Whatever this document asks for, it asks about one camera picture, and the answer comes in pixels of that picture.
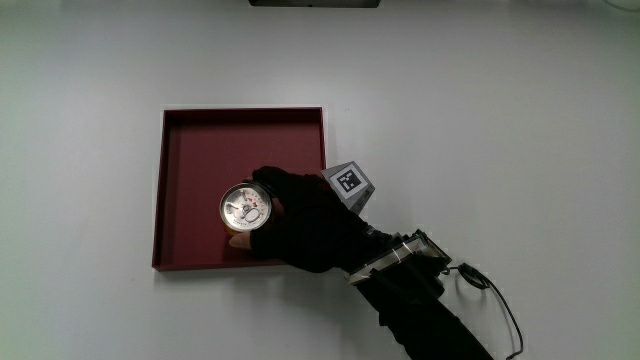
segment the gloved hand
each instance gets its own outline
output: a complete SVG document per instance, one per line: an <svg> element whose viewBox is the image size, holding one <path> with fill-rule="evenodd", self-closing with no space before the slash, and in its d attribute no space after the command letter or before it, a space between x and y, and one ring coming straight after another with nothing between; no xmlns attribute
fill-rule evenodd
<svg viewBox="0 0 640 360"><path fill-rule="evenodd" d="M253 179L271 186L274 210L283 214L269 228L235 235L231 246L311 272L332 267L349 271L381 252L382 245L365 235L368 224L319 176L262 167Z"/></svg>

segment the maroon tray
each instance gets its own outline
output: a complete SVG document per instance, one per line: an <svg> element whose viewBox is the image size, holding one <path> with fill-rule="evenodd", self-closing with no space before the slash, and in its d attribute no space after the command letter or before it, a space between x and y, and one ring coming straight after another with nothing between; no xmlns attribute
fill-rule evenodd
<svg viewBox="0 0 640 360"><path fill-rule="evenodd" d="M219 215L222 195L264 165L321 175L322 109L165 111L152 266L281 264L230 247Z"/></svg>

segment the red tray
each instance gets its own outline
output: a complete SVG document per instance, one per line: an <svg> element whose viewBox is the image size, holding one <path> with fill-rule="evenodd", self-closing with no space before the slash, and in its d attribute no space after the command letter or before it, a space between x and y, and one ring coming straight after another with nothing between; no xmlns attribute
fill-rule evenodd
<svg viewBox="0 0 640 360"><path fill-rule="evenodd" d="M325 168L321 108L167 110L152 266L158 271L281 264L228 245L222 195L264 165Z"/></svg>

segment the black cable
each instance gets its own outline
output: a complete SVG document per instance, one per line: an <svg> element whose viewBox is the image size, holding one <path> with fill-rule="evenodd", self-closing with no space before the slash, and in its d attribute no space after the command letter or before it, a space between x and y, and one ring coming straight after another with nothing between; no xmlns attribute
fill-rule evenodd
<svg viewBox="0 0 640 360"><path fill-rule="evenodd" d="M491 282L491 280L489 280L489 278L484 276L480 271L476 270L473 266L468 265L466 263L462 263L460 264L460 266L457 266L457 267L447 267L445 268L444 271L442 271L442 273L445 275L449 275L451 273L451 270L454 270L454 269L458 270L460 275L462 275L462 277L473 287L476 287L480 290L487 289L490 286L493 287L493 290L495 290L498 296L500 296L500 299L504 303L504 306L507 308L507 311L509 312L509 316L511 316L511 321L513 321L513 325L515 325L516 330L518 331L518 337L520 338L520 350L507 356L506 360L511 360L517 355L522 354L522 352L524 351L524 341L522 340L522 333L520 332L520 327L518 326L518 323L516 322L516 319L513 316L513 313L511 312L509 305L507 305L507 301L504 299L504 297L500 293L500 290L498 290L498 288Z"/></svg>
<svg viewBox="0 0 640 360"><path fill-rule="evenodd" d="M602 0L602 1L604 1L605 4L607 4L607 5L609 5L609 6L613 7L613 8L616 8L618 10L622 10L622 11L626 11L626 12L640 12L640 7L638 7L638 8L628 8L628 7L616 5L616 4L612 3L609 0Z"/></svg>

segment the black glove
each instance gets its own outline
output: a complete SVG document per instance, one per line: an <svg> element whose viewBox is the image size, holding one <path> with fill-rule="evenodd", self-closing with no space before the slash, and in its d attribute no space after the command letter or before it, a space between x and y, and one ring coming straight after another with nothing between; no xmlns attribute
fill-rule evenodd
<svg viewBox="0 0 640 360"><path fill-rule="evenodd" d="M332 267L350 271L382 251L381 244L366 236L368 224L319 176L263 167L253 172L253 179L269 185L284 208L282 220L250 233L257 255L324 272Z"/></svg>

